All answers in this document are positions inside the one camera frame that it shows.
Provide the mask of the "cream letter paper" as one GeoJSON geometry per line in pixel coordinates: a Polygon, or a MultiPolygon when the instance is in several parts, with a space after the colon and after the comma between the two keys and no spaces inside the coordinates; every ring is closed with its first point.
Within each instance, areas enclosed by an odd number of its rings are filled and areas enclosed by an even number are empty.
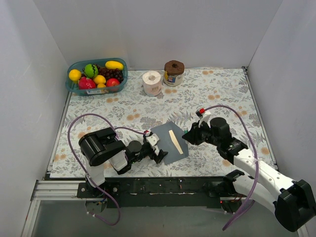
{"type": "Polygon", "coordinates": [[[183,154],[182,148],[181,148],[173,130],[169,130],[169,136],[170,136],[170,139],[171,139],[172,143],[174,144],[175,148],[179,152],[179,154],[182,155],[183,154]]]}

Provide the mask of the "grey envelope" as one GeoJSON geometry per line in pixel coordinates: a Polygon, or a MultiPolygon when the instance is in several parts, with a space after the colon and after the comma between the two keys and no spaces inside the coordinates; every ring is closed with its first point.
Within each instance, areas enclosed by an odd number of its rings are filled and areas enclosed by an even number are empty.
{"type": "Polygon", "coordinates": [[[168,152],[168,154],[163,158],[165,165],[180,161],[189,155],[188,144],[182,138],[185,132],[174,122],[170,121],[165,124],[153,127],[151,131],[155,133],[159,138],[158,148],[162,149],[164,152],[168,152]],[[182,153],[179,152],[179,149],[172,141],[169,133],[170,131],[173,132],[182,153]]]}

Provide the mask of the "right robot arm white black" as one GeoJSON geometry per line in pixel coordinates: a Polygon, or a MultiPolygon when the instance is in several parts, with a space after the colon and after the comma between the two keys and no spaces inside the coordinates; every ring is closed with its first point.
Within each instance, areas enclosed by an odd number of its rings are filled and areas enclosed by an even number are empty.
{"type": "Polygon", "coordinates": [[[205,142],[214,145],[219,155],[238,167],[224,176],[220,186],[229,196],[245,195],[274,213],[278,222],[295,232],[316,215],[316,201],[311,186],[282,175],[233,137],[224,118],[213,118],[210,124],[195,122],[183,139],[192,145],[205,142]]]}

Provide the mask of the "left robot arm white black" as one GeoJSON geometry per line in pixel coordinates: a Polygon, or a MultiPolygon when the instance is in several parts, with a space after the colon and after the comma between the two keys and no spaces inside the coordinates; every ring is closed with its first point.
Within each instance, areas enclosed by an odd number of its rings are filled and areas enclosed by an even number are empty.
{"type": "Polygon", "coordinates": [[[86,162],[86,184],[93,197],[101,197],[105,191],[103,164],[109,162],[118,175],[128,172],[132,165],[146,157],[159,164],[168,152],[158,148],[159,137],[145,131],[143,142],[133,140],[125,145],[117,139],[113,128],[105,128],[84,135],[79,140],[81,153],[86,162]]]}

